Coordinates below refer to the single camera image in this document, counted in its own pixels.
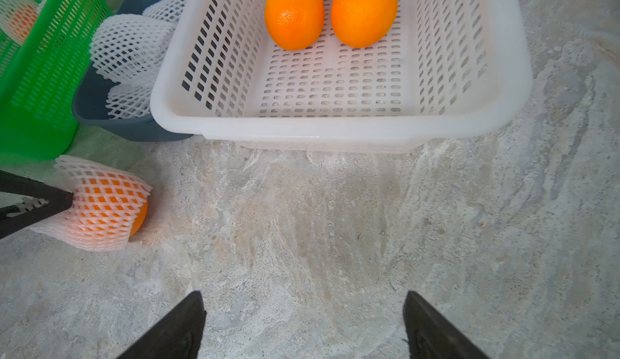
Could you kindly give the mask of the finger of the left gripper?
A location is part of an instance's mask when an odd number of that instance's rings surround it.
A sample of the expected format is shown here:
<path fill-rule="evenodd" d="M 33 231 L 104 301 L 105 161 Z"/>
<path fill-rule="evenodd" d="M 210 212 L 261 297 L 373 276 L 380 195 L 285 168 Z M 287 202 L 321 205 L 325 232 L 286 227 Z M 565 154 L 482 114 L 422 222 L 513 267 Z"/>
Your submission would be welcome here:
<path fill-rule="evenodd" d="M 2 207 L 1 239 L 68 210 L 71 205 L 71 199 L 61 202 L 34 199 L 31 202 Z"/>
<path fill-rule="evenodd" d="M 1 172 L 1 192 L 44 199 L 54 207 L 61 207 L 61 209 L 70 208 L 74 196 L 67 190 L 5 171 Z"/>

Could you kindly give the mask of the white foam net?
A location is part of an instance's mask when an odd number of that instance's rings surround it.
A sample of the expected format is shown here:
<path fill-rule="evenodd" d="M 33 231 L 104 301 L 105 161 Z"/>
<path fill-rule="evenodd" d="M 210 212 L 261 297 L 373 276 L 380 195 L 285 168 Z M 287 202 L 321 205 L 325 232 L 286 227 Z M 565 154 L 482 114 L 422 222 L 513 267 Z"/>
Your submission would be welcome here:
<path fill-rule="evenodd" d="M 116 83 L 107 95 L 106 109 L 111 119 L 141 118 L 150 114 L 150 97 L 157 77 L 156 70 L 130 75 L 105 74 Z"/>
<path fill-rule="evenodd" d="M 177 24 L 186 4 L 187 0 L 161 0 L 144 9 L 142 15 L 147 18 Z"/>
<path fill-rule="evenodd" d="M 124 85 L 151 84 L 174 34 L 175 25 L 143 15 L 114 15 L 98 27 L 90 43 L 96 73 Z"/>

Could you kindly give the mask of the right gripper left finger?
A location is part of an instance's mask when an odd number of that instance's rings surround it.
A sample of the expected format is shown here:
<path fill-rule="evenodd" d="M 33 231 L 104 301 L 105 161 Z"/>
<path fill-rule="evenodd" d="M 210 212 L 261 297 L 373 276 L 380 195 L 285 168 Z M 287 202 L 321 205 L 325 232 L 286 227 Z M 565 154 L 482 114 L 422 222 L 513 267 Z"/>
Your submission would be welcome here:
<path fill-rule="evenodd" d="M 124 351 L 123 358 L 197 359 L 207 312 L 200 291 L 193 291 L 145 335 Z"/>

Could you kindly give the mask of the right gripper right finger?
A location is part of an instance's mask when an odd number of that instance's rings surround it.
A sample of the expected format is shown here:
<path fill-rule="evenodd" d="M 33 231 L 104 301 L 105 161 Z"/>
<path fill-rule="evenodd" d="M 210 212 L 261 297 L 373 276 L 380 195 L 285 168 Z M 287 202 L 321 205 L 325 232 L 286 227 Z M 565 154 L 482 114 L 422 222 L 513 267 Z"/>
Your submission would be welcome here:
<path fill-rule="evenodd" d="M 407 294 L 403 319 L 410 358 L 489 359 L 416 291 Z"/>

